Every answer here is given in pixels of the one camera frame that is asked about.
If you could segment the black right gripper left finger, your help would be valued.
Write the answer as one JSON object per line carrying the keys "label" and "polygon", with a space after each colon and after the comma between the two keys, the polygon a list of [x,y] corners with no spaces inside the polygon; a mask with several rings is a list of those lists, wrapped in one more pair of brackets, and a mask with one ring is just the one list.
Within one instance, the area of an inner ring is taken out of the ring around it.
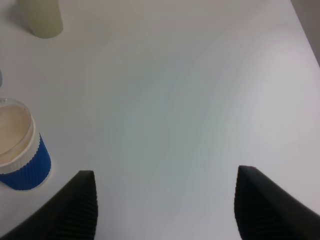
{"label": "black right gripper left finger", "polygon": [[93,240],[98,222],[95,174],[80,170],[47,203],[2,240]]}

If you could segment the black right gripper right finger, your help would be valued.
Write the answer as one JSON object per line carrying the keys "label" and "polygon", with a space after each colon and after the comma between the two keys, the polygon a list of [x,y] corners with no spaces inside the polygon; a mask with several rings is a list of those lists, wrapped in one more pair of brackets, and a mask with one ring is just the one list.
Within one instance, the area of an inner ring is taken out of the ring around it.
{"label": "black right gripper right finger", "polygon": [[238,167],[234,216],[243,240],[320,238],[320,216],[253,166]]}

